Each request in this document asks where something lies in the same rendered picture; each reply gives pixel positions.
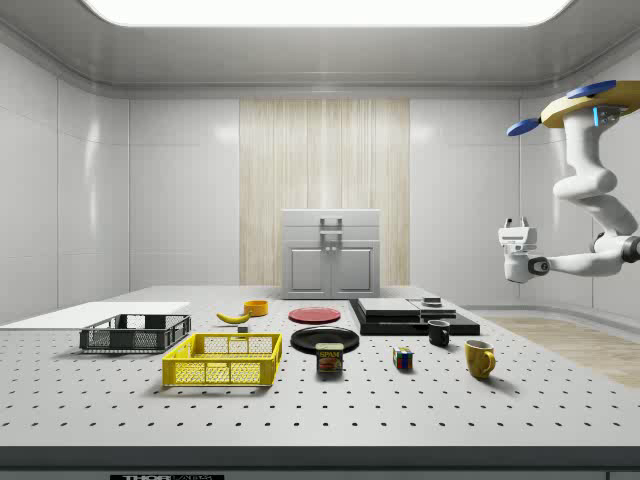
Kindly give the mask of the white cabinet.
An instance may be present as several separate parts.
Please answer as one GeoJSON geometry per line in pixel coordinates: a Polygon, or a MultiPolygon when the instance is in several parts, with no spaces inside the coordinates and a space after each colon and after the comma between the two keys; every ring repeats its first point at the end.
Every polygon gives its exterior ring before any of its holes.
{"type": "Polygon", "coordinates": [[[378,209],[283,209],[281,214],[284,299],[379,295],[378,209]]]}

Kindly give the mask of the black plate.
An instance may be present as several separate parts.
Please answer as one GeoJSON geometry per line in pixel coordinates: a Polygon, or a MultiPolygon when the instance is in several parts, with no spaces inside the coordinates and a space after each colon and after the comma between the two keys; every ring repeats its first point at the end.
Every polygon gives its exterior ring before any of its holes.
{"type": "Polygon", "coordinates": [[[304,353],[314,354],[318,343],[341,343],[347,353],[358,347],[359,335],[349,329],[330,326],[304,328],[291,335],[291,345],[304,353]]]}

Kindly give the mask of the dark grey basket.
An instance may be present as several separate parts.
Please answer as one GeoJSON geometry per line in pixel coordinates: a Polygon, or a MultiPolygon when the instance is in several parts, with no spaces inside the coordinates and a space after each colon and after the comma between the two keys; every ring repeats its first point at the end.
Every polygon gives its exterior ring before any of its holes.
{"type": "Polygon", "coordinates": [[[190,315],[119,314],[83,328],[80,348],[90,352],[164,352],[190,330],[190,315]]]}

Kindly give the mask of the white board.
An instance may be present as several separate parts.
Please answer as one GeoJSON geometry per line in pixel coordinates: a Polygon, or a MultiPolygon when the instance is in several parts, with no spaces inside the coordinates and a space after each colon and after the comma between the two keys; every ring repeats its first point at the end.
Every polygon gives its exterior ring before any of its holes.
{"type": "Polygon", "coordinates": [[[0,329],[82,329],[118,314],[172,314],[188,302],[89,302],[0,326],[0,329]]]}

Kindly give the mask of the black stove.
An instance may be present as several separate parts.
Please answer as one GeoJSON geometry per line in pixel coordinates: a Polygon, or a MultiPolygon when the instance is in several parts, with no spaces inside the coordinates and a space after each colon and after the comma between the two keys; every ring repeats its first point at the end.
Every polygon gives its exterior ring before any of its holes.
{"type": "Polygon", "coordinates": [[[419,299],[360,298],[350,301],[361,335],[426,335],[429,320],[450,323],[451,335],[479,335],[480,325],[447,304],[429,307],[419,299]]]}

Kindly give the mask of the yellow basket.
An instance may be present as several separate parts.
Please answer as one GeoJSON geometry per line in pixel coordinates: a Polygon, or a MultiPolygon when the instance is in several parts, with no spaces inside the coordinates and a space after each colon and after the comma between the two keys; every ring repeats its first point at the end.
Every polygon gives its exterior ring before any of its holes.
{"type": "Polygon", "coordinates": [[[165,386],[269,386],[282,357],[279,333],[195,333],[162,358],[165,386]]]}

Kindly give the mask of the black mug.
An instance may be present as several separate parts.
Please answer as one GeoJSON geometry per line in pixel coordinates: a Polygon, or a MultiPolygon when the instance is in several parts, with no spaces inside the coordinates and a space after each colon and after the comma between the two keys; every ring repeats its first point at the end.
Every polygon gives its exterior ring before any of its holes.
{"type": "Polygon", "coordinates": [[[446,347],[450,341],[450,323],[445,320],[429,320],[428,335],[432,345],[446,347]]]}

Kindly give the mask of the yellow mug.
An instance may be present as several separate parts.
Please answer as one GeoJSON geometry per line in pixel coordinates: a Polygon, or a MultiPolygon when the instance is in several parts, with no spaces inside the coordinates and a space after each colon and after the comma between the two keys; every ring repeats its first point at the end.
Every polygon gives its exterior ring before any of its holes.
{"type": "Polygon", "coordinates": [[[467,340],[464,348],[470,374],[475,378],[487,379],[496,365],[494,347],[484,341],[467,340]]]}

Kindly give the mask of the drone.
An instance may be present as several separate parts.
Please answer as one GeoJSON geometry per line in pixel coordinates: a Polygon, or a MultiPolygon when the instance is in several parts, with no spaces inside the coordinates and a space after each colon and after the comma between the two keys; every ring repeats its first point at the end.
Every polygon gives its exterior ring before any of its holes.
{"type": "Polygon", "coordinates": [[[507,129],[508,136],[527,133],[540,124],[547,128],[563,128],[564,116],[581,109],[593,110],[594,124],[604,123],[599,113],[604,108],[619,110],[628,115],[640,109],[640,81],[608,80],[571,90],[564,97],[551,102],[537,118],[522,120],[507,129]]]}

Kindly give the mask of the flat-sided can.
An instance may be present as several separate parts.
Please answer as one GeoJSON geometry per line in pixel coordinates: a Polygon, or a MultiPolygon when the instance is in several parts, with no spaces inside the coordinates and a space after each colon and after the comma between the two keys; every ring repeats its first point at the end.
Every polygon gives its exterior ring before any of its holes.
{"type": "Polygon", "coordinates": [[[316,365],[319,373],[337,373],[343,371],[343,343],[317,343],[315,345],[316,365]]]}

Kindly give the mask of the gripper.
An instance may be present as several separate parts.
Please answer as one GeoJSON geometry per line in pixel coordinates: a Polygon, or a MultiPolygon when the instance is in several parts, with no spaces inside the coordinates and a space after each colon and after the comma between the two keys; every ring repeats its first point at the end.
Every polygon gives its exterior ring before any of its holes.
{"type": "Polygon", "coordinates": [[[520,226],[513,226],[512,219],[507,218],[498,230],[498,238],[505,253],[529,252],[536,249],[537,229],[530,227],[525,217],[520,226]]]}

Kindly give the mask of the red plate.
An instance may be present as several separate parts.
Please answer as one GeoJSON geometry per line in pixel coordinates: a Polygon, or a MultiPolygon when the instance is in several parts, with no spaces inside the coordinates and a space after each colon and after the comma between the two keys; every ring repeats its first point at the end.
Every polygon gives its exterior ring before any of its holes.
{"type": "Polygon", "coordinates": [[[301,324],[328,324],[338,321],[341,313],[328,307],[303,307],[290,311],[288,318],[301,324]]]}

